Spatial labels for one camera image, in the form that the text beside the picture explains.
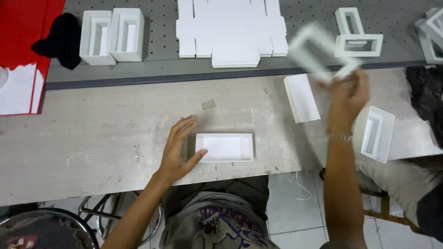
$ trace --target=wooden table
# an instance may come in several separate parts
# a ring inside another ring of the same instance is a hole
[[[309,77],[321,120],[295,124],[284,77],[47,91],[41,115],[0,117],[0,206],[142,189],[171,126],[190,114],[197,133],[252,133],[254,161],[200,163],[178,185],[324,166],[328,95]],[[389,159],[441,154],[404,69],[369,77],[372,105],[396,116]]]

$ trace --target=person's hand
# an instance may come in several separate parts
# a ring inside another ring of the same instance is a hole
[[[329,86],[320,82],[320,86],[328,89],[332,96],[328,132],[337,136],[351,133],[352,124],[369,100],[368,81],[366,71],[357,69],[345,80],[334,78]]]
[[[171,128],[171,133],[163,151],[162,163],[157,171],[160,178],[170,185],[189,173],[208,152],[207,150],[200,150],[188,161],[183,161],[181,156],[183,139],[195,128],[197,128],[197,117],[195,115],[187,118],[181,117],[178,123]]]

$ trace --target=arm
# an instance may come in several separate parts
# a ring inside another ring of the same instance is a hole
[[[152,175],[140,196],[117,223],[102,249],[135,249],[139,246],[162,195],[176,180],[189,173],[208,152],[200,150],[189,161],[182,161],[183,139],[196,127],[197,121],[194,115],[185,119],[180,118],[180,121],[172,127],[159,170]]]
[[[329,90],[332,102],[328,132],[347,136],[352,132],[355,118],[369,100],[368,76],[365,71],[357,70],[345,82],[335,81]],[[351,141],[329,141],[324,201],[329,238],[366,248],[363,205]]]

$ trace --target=person's left hand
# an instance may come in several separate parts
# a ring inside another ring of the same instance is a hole
[[[160,177],[170,185],[189,173],[208,152],[207,150],[200,150],[188,161],[183,161],[181,156],[183,139],[195,128],[197,128],[197,117],[195,115],[187,118],[181,117],[178,123],[171,128],[171,133],[163,151],[162,163],[157,171]]]

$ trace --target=perforated pegboard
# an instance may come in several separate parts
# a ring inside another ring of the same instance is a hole
[[[418,41],[414,23],[432,7],[443,7],[443,0],[280,0],[281,15],[285,18],[289,41],[297,30],[312,21],[320,22],[332,35],[338,34],[334,16],[339,7],[357,7],[365,33],[383,34],[381,56],[365,58],[366,65],[374,67],[423,64],[424,56]],[[60,82],[89,81],[91,86],[106,85],[101,79],[124,78],[122,84],[162,82],[159,77],[168,77],[176,81],[182,74],[220,73],[239,71],[245,75],[287,74],[301,72],[298,66],[287,58],[262,58],[257,68],[214,69],[210,59],[179,58],[178,40],[175,37],[175,20],[178,18],[176,0],[66,0],[65,12],[82,19],[85,10],[112,10],[114,8],[140,8],[146,19],[143,46],[143,62],[117,63],[115,66],[89,66],[85,63],[73,71],[60,67],[56,60],[51,62],[47,77],[47,89],[65,88]],[[336,65],[333,58],[321,58],[327,66]],[[214,74],[214,78],[230,78],[224,74]],[[69,87],[85,87],[82,84],[70,84]],[[111,85],[118,85],[114,80]]]

